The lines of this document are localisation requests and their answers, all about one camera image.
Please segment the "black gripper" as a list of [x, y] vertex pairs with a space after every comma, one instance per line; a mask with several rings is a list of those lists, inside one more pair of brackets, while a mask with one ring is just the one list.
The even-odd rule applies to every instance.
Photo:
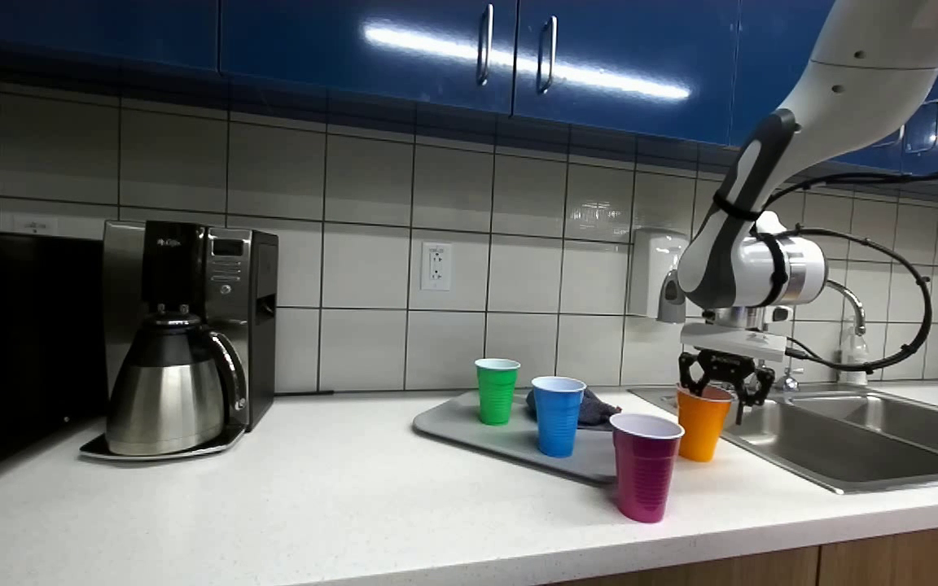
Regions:
[[710, 386], [727, 386], [738, 397], [740, 428], [753, 406], [759, 406], [776, 381], [773, 369], [763, 369], [755, 359], [740, 359], [727, 353], [680, 353], [679, 377], [690, 396], [705, 396]]

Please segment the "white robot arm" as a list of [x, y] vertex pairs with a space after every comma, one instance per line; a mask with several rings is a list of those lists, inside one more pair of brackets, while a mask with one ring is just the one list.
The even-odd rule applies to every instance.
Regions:
[[680, 388], [727, 386], [740, 411], [759, 406], [773, 366], [802, 356], [759, 317], [810, 304], [827, 260], [810, 232], [789, 232], [773, 196], [797, 172], [898, 130], [938, 80], [938, 0], [834, 0], [807, 66], [753, 130], [679, 260], [680, 294], [705, 310], [680, 330]]

